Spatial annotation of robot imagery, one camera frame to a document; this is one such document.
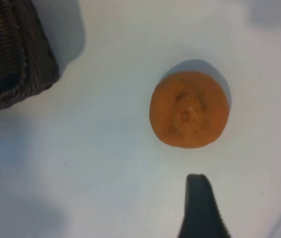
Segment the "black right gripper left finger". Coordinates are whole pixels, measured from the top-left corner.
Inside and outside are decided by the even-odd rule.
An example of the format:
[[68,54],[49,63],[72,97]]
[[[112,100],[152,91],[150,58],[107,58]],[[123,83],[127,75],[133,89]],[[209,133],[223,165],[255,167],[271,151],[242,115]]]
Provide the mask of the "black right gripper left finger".
[[220,215],[211,183],[203,174],[186,178],[184,219],[180,238],[229,238]]

